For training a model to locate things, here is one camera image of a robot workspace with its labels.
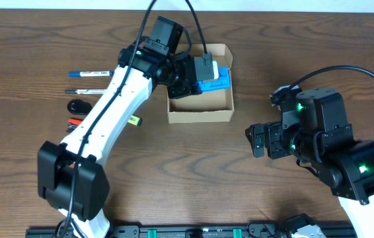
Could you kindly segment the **yellow highlighter pen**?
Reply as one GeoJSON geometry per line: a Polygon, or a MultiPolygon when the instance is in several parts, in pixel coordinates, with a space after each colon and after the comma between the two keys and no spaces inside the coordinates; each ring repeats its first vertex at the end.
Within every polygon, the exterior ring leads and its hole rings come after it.
{"type": "Polygon", "coordinates": [[[135,115],[131,115],[131,117],[128,120],[128,123],[134,126],[140,126],[142,122],[143,122],[143,119],[135,115]]]}

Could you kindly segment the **blue whiteboard marker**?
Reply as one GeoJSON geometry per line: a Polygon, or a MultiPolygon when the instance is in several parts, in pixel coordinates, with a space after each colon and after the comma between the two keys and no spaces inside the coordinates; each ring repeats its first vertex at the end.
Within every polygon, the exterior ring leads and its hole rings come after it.
{"type": "Polygon", "coordinates": [[[70,71],[69,77],[111,77],[113,71],[70,71]]]}

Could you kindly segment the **brown cardboard box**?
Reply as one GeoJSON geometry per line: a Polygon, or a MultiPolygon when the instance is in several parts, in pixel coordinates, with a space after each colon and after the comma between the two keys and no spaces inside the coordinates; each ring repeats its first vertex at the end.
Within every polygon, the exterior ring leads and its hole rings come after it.
{"type": "Polygon", "coordinates": [[[170,124],[198,122],[228,122],[235,111],[233,102],[233,78],[231,66],[233,55],[226,44],[208,44],[207,52],[217,62],[229,86],[226,89],[204,92],[182,99],[167,99],[167,114],[170,124]]]}

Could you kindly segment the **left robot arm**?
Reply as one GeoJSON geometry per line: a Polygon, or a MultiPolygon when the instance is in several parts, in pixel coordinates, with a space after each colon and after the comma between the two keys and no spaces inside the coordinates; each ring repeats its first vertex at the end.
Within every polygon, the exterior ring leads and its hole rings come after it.
{"type": "Polygon", "coordinates": [[[180,24],[159,17],[150,37],[121,50],[106,92],[86,118],[60,144],[46,141],[38,151],[38,193],[65,219],[55,230],[64,237],[106,237],[110,222],[103,212],[110,191],[104,167],[118,136],[157,85],[170,99],[199,93],[194,58],[177,53],[180,24]]]}

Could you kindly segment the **red and black stapler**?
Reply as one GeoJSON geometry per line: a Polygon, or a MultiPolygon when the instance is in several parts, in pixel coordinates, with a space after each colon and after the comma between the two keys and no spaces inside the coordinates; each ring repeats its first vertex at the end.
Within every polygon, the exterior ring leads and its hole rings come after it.
{"type": "Polygon", "coordinates": [[[71,133],[74,131],[80,124],[82,123],[82,120],[76,119],[76,118],[70,118],[67,121],[67,133],[71,133]]]}

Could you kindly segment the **black whiteboard marker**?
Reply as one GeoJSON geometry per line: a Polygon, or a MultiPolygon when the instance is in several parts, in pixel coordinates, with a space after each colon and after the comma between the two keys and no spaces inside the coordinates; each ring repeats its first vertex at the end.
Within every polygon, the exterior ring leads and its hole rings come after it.
{"type": "Polygon", "coordinates": [[[66,89],[65,94],[74,95],[102,95],[106,89],[66,89]]]}

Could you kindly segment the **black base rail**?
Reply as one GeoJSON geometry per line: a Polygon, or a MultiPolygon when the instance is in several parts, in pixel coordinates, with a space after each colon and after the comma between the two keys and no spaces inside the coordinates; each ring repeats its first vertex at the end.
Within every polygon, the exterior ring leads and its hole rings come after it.
{"type": "MultiPolygon", "coordinates": [[[[325,237],[356,238],[356,232],[350,224],[320,224],[321,232],[318,235],[325,237]]],[[[248,225],[217,225],[217,226],[172,226],[172,227],[139,227],[136,225],[122,225],[113,228],[115,238],[147,238],[147,237],[277,237],[277,225],[273,223],[250,223],[248,225]]],[[[54,228],[27,229],[25,237],[52,238],[54,228]]]]}

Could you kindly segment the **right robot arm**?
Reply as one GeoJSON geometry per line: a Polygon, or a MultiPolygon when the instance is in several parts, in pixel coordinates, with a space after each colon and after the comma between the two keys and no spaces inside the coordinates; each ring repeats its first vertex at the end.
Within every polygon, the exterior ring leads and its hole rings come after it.
{"type": "Polygon", "coordinates": [[[355,234],[374,237],[374,141],[354,138],[341,94],[332,88],[280,88],[271,100],[280,120],[245,130],[253,156],[294,156],[338,197],[355,234]]]}

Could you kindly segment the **blue plastic case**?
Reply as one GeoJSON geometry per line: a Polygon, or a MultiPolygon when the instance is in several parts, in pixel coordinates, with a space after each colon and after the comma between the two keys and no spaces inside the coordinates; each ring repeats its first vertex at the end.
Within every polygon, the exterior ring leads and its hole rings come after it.
{"type": "Polygon", "coordinates": [[[218,69],[218,73],[219,78],[215,81],[208,83],[205,83],[204,81],[197,82],[197,86],[202,93],[231,88],[231,78],[229,76],[229,69],[227,67],[220,67],[218,69]]]}

